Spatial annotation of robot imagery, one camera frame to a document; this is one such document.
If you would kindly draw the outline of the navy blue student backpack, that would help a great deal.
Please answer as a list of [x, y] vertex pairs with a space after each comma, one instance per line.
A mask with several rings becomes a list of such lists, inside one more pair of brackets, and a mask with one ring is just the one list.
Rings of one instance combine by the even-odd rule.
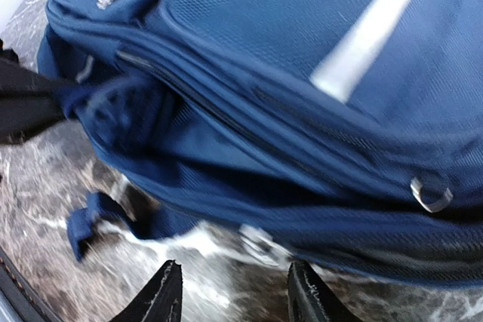
[[482, 285], [482, 0], [48, 0], [38, 70], [164, 209], [287, 258]]

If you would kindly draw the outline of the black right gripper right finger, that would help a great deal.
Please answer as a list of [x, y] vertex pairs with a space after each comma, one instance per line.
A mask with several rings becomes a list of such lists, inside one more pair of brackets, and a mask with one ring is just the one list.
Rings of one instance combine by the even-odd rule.
[[288, 271], [288, 315], [293, 322], [358, 322], [304, 261], [292, 262]]

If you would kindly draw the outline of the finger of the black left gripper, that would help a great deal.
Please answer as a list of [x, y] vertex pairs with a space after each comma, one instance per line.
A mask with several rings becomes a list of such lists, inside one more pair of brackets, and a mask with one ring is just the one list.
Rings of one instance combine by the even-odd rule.
[[21, 145], [65, 119], [58, 93], [72, 85], [22, 67], [10, 48], [1, 49], [1, 144]]

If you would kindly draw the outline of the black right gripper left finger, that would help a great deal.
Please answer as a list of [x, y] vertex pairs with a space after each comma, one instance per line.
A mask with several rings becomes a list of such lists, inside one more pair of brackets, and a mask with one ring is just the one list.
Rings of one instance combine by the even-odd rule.
[[112, 322], [181, 322], [182, 268], [166, 261]]

